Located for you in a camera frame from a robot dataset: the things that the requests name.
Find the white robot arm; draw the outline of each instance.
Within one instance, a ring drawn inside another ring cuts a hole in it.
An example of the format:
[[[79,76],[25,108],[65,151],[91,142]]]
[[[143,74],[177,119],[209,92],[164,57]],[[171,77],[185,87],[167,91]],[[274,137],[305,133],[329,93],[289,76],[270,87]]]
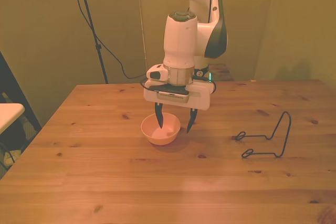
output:
[[[191,108],[187,132],[197,110],[207,110],[214,84],[207,78],[208,59],[222,55],[227,46],[222,0],[190,0],[188,12],[169,14],[164,33],[164,61],[147,71],[144,98],[155,102],[159,126],[162,105]]]

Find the bowl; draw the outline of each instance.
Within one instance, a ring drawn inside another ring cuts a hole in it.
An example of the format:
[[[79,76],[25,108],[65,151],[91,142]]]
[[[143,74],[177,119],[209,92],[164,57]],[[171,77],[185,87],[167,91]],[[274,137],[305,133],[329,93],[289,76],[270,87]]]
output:
[[[175,140],[181,128],[179,119],[173,114],[162,113],[162,129],[156,119],[155,114],[147,116],[141,124],[142,133],[149,142],[156,145],[169,144]]]

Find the wooden table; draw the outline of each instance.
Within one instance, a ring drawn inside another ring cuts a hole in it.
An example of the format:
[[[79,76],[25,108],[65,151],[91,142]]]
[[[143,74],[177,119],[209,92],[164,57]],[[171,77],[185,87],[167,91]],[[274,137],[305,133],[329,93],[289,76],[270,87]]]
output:
[[[336,96],[319,81],[218,83],[211,108],[168,146],[140,130],[138,84],[77,86],[0,181],[0,223],[336,223]],[[288,120],[271,141],[283,110]]]

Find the black wire stand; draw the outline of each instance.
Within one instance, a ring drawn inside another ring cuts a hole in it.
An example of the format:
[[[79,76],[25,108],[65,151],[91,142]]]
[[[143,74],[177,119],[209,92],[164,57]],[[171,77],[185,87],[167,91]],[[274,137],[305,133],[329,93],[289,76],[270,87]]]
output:
[[[252,148],[250,148],[250,149],[247,149],[246,151],[244,151],[244,152],[242,153],[242,155],[241,155],[242,158],[248,158],[249,156],[252,156],[252,155],[274,155],[276,158],[278,158],[278,157],[282,157],[282,156],[283,156],[283,154],[285,153],[286,145],[287,145],[287,140],[288,140],[288,135],[289,135],[289,132],[290,132],[290,127],[291,127],[291,124],[292,124],[292,118],[291,118],[291,116],[290,116],[290,114],[289,114],[288,111],[284,111],[284,112],[282,113],[282,115],[281,115],[281,117],[280,117],[280,119],[279,119],[277,125],[275,126],[275,129],[274,129],[274,131],[273,131],[271,137],[267,137],[266,135],[246,135],[246,132],[245,132],[245,131],[241,131],[241,132],[235,137],[235,140],[237,140],[237,141],[240,141],[240,140],[242,140],[242,139],[245,138],[245,137],[264,137],[264,138],[267,139],[267,140],[271,140],[271,139],[274,137],[274,135],[275,135],[275,133],[276,133],[276,131],[277,131],[277,129],[278,129],[278,126],[279,126],[279,124],[281,123],[281,120],[282,120],[282,118],[283,118],[283,116],[284,116],[285,114],[288,115],[289,123],[288,123],[288,128],[287,128],[286,138],[285,138],[284,145],[283,145],[283,147],[282,147],[282,152],[281,152],[281,154],[280,154],[280,155],[277,155],[275,152],[254,152],[254,150],[253,150]]]
[[[104,67],[104,62],[103,62],[103,58],[101,56],[101,51],[100,51],[101,50],[101,45],[98,43],[98,40],[97,40],[97,35],[96,35],[95,29],[94,29],[94,26],[93,26],[93,21],[92,21],[92,18],[91,18],[88,1],[84,0],[84,3],[85,3],[86,11],[88,13],[88,18],[89,18],[90,27],[91,27],[91,30],[92,30],[92,33],[93,33],[94,42],[96,44],[96,50],[97,50],[97,53],[98,53],[98,57],[99,57],[100,65],[101,65],[101,70],[102,70],[103,75],[104,75],[105,83],[108,84],[109,81],[107,79],[107,75],[106,75],[106,71],[105,71],[105,67]]]

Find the beige wall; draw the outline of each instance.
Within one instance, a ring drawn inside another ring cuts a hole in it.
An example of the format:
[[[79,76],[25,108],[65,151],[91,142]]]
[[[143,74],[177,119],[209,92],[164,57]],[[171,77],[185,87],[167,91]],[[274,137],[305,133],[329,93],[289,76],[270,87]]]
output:
[[[254,77],[257,53],[270,0],[223,0],[228,30],[227,52],[215,62],[227,63],[235,80]],[[167,15],[186,10],[187,0],[141,0],[148,65],[163,61],[163,34]]]
[[[127,73],[145,72],[139,0],[88,2],[97,34]],[[0,4],[0,50],[42,125],[75,85],[103,83],[93,36],[76,0]],[[105,50],[103,58],[111,83],[128,82]]]
[[[336,0],[273,0],[258,80],[321,79],[336,88]]]

